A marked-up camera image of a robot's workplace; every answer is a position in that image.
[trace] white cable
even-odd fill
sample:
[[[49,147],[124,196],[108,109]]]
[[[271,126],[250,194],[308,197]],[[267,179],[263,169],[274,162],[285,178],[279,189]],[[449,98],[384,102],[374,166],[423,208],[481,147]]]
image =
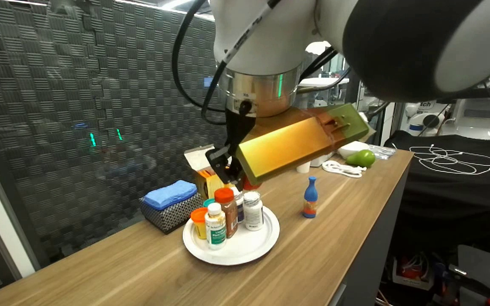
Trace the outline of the white cable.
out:
[[[418,152],[421,149],[428,149],[428,152]],[[419,159],[419,163],[422,164],[425,168],[430,169],[432,171],[441,172],[441,173],[449,173],[449,174],[463,174],[467,176],[478,176],[480,174],[484,174],[490,171],[490,163],[476,163],[476,162],[463,162],[458,160],[455,157],[460,156],[476,156],[480,158],[489,159],[490,157],[467,153],[456,150],[444,150],[441,147],[434,147],[434,145],[430,145],[430,147],[410,147],[410,151],[414,152],[414,158]],[[460,167],[467,167],[470,171],[464,171],[461,169],[453,169],[448,166],[450,165],[459,165]]]
[[[356,179],[361,178],[362,172],[366,171],[364,167],[352,167],[336,161],[325,161],[322,163],[322,168],[327,172],[343,174],[344,176]]]

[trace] white bowl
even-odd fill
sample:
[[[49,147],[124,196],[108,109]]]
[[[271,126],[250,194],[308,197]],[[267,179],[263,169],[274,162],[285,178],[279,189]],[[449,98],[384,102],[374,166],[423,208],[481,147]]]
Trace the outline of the white bowl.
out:
[[[362,150],[368,150],[370,147],[366,143],[363,142],[352,142],[344,145],[343,147],[338,149],[339,155],[343,158],[347,159],[350,155]]]

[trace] white plate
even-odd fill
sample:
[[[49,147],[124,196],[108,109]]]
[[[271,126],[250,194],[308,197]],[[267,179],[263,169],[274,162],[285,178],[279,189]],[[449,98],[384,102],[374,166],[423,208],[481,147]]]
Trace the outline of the white plate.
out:
[[[196,258],[207,263],[233,266],[248,263],[266,254],[279,237],[279,221],[269,208],[263,207],[264,226],[257,231],[248,230],[245,222],[238,224],[237,232],[220,250],[211,250],[208,241],[198,238],[194,222],[189,219],[182,232],[186,248]]]

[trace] orange lid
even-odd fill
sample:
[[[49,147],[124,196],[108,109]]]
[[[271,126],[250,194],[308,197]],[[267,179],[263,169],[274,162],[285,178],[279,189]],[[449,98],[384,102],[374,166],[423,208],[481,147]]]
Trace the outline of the orange lid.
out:
[[[219,188],[214,192],[214,200],[218,203],[228,203],[234,199],[234,192],[230,188]]]
[[[243,189],[244,190],[256,190],[258,189],[262,184],[258,184],[258,185],[253,185],[251,184],[251,182],[249,182],[249,179],[245,176],[245,178],[243,179]]]
[[[197,223],[205,222],[205,214],[208,213],[207,207],[201,207],[196,209],[190,214],[190,219]]]

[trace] coiled white rope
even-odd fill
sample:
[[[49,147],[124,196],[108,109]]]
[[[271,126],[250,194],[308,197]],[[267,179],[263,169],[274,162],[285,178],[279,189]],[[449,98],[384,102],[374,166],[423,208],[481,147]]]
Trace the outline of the coiled white rope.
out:
[[[322,163],[322,168],[327,172],[343,174],[344,176],[356,179],[361,178],[362,172],[366,171],[364,167],[352,167],[336,161],[325,161]]]

